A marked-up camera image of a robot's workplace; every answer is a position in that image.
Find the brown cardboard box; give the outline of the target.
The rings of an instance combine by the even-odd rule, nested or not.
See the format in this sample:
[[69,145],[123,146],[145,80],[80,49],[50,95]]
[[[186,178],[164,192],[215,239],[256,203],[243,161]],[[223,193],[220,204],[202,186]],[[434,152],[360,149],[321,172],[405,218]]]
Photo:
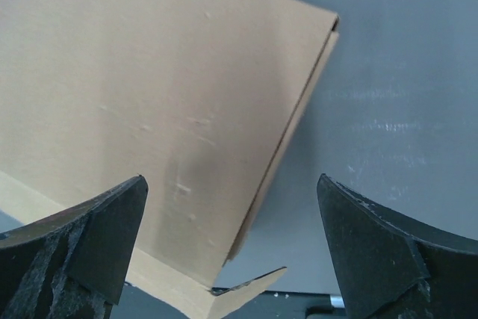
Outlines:
[[1,0],[2,211],[28,223],[140,174],[127,280],[189,318],[224,318],[284,273],[211,291],[338,22],[298,0]]

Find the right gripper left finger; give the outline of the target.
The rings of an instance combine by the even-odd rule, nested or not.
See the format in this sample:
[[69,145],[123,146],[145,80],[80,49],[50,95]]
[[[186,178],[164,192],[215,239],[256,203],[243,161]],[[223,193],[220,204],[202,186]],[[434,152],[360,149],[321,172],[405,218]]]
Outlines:
[[1,234],[2,318],[109,318],[122,294],[149,187],[135,176]]

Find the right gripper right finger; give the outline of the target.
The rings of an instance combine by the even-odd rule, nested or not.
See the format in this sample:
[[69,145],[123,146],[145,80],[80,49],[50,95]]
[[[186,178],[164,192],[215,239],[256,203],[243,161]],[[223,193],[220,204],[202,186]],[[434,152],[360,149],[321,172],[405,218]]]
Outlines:
[[476,318],[477,241],[321,174],[317,199],[349,318]]

